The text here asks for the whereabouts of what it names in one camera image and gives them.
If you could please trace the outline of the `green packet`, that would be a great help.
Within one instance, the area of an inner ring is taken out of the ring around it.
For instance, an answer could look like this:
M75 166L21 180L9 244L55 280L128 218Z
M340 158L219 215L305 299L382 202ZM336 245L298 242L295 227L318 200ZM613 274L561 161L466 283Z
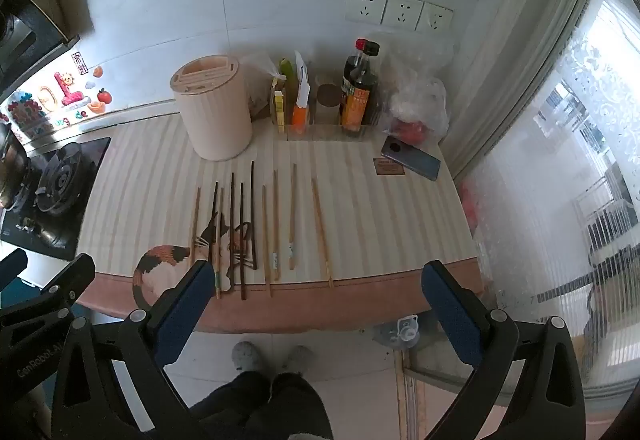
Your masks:
M298 94L297 71L286 58L281 58L279 62L280 74L284 79L284 115L285 123L289 125L292 122L293 111Z

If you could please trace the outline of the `person legs with slippers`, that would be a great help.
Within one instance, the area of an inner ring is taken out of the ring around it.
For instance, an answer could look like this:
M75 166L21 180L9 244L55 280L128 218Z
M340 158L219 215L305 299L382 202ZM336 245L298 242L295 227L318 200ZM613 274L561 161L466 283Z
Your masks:
M314 353L293 348L278 374L260 350L239 342L231 353L238 376L190 408L211 439L332 439L322 399L304 378Z

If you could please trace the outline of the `brown lid jar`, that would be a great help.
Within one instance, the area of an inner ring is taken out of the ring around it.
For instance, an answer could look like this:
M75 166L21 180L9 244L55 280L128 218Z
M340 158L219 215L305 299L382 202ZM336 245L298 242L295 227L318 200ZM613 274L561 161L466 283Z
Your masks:
M316 77L316 111L314 122L317 125L335 126L340 123L342 90L324 74Z

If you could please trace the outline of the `clear plastic bag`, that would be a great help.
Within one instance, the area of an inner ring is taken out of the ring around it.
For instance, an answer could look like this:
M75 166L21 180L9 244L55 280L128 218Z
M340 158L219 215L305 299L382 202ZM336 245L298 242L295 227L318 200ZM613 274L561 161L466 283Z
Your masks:
M422 146L441 140L449 128L447 90L440 73L454 56L448 36L378 32L376 129Z

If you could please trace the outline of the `steel pot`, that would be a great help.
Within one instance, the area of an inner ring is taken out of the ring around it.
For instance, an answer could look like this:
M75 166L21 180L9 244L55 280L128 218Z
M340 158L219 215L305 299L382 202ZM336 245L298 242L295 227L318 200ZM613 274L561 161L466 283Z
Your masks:
M22 188L29 159L9 122L2 122L0 131L0 204L2 209L10 210Z

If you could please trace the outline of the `beige cylindrical utensil holder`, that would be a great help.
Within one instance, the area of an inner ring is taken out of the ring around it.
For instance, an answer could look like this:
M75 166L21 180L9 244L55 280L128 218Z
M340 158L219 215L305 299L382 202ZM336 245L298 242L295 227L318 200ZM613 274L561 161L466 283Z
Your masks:
M240 155L252 139L250 108L239 61L200 57L180 67L169 85L194 151L209 161Z

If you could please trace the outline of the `dark soy sauce bottle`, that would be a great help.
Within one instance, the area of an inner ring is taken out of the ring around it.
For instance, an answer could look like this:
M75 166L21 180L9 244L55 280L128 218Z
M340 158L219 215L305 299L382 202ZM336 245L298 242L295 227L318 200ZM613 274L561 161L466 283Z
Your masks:
M372 59L378 57L380 44L359 38L355 48L357 53L349 56L345 62L340 108L342 130L349 137L361 133L370 97L378 85Z

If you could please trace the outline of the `dark chopstick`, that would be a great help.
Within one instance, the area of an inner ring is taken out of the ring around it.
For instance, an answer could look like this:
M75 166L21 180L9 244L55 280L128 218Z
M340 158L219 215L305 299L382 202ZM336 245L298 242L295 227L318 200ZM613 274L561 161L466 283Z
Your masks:
M234 251L235 251L235 244L234 244L234 237L233 237L233 232L234 232L234 205L235 205L235 195L234 195L234 191L235 191L235 174L232 171L231 172L231 177L230 177L230 209L229 209L229 253L228 253L228 259L229 259L229 267L227 269L227 277L228 280L230 282L230 290L234 290Z
M215 235L216 235L216 223L215 223L215 217L216 217L216 209L217 209L217 200L218 200L218 189L219 189L219 183L218 181L215 182L215 188L214 188L214 199L213 199L213 204L212 204L212 211L210 212L210 219L209 219L209 245L208 245L208 254L207 254L207 259L208 262L213 265L214 261L213 261L213 254L214 254L214 244L215 244Z
M255 161L250 162L250 259L252 270L258 270L256 253L256 223L255 223Z
M241 300L246 300L245 290L245 273L244 273L244 259L245 259L245 231L244 231L244 182L240 183L240 225L239 225L239 272L240 272L240 294Z

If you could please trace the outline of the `brown card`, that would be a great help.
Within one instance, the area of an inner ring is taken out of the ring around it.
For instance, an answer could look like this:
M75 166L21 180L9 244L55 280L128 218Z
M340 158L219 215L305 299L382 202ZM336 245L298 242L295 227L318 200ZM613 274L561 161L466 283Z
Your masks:
M386 175L404 175L405 169L400 163L396 163L394 160L390 160L385 157L378 157L373 159L374 169L379 177L386 177Z

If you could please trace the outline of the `blue smartphone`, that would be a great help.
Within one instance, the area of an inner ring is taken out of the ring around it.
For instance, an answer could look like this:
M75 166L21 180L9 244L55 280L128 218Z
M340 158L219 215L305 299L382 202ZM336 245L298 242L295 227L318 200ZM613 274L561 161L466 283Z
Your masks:
M440 160L421 149L404 143L390 135L381 149L383 157L399 163L410 171L435 182L439 176Z

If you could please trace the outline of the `yellow seasoning box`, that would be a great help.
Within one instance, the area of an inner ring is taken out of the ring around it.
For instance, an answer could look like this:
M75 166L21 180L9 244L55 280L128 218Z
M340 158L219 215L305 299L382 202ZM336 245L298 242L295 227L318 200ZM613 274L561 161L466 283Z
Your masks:
M285 81L274 77L271 83L271 114L278 132L285 132Z

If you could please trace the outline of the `white wall socket panel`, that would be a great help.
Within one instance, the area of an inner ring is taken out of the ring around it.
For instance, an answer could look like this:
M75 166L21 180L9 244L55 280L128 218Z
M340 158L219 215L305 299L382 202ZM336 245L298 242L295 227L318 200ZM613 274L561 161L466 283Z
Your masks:
M441 33L449 29L454 12L422 0L346 0L345 17L392 29Z

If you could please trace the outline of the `black gas stove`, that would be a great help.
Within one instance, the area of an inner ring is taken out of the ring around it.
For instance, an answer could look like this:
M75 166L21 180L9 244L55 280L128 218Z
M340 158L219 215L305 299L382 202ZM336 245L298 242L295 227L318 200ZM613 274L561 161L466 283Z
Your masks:
M14 205L3 217L1 240L73 260L91 189L110 143L109 137L70 142L32 156Z

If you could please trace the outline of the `colourful wall stickers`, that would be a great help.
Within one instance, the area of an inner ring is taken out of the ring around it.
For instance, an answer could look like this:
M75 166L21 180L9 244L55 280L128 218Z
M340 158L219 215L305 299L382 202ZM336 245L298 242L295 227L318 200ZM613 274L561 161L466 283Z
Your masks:
M18 140L26 143L102 116L113 103L101 82L103 74L101 66L89 67L79 51L66 53L1 104L1 121L9 123Z

